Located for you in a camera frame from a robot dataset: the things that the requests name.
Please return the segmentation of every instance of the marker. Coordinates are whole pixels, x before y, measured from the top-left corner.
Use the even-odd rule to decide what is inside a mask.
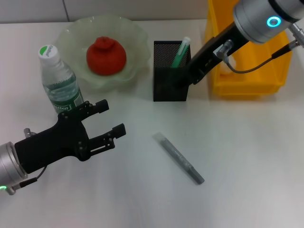
[[[184,55],[186,54],[186,51],[188,50],[188,47],[190,45],[191,39],[189,37],[185,37],[180,45],[179,50],[176,53],[176,56],[174,58],[174,61],[171,65],[171,68],[178,68],[181,64],[182,59],[184,58]]]
[[[181,152],[179,152],[162,133],[155,134],[153,138],[163,146],[171,157],[195,180],[195,182],[197,182],[198,185],[205,181],[204,178],[202,178],[202,176],[190,164],[190,162],[187,161]]]

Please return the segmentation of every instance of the yellow bin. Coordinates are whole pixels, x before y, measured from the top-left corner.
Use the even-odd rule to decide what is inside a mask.
[[[238,0],[208,0],[209,12],[205,42],[217,36],[233,20],[233,7]],[[247,43],[232,56],[237,62],[237,70],[252,69],[288,44],[285,32],[280,33],[263,45]],[[292,53],[289,52],[260,69],[248,74],[220,74],[217,65],[211,72],[209,82],[213,93],[223,98],[251,99],[276,93],[285,84]]]

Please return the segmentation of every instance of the white bottle cap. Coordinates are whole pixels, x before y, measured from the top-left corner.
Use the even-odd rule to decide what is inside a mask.
[[[60,55],[57,47],[54,45],[45,45],[39,50],[39,59],[43,65],[54,65],[60,61]]]

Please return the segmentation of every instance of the pen holder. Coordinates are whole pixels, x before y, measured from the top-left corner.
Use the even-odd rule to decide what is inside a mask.
[[[173,82],[186,73],[191,60],[190,46],[178,68],[171,68],[182,41],[154,41],[153,101],[186,101],[189,86],[176,87]]]

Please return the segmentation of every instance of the plastic bottle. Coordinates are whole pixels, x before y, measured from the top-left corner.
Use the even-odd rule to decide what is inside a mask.
[[[75,74],[60,59],[57,48],[54,45],[41,47],[39,59],[42,85],[56,112],[68,111],[82,104],[84,100]]]

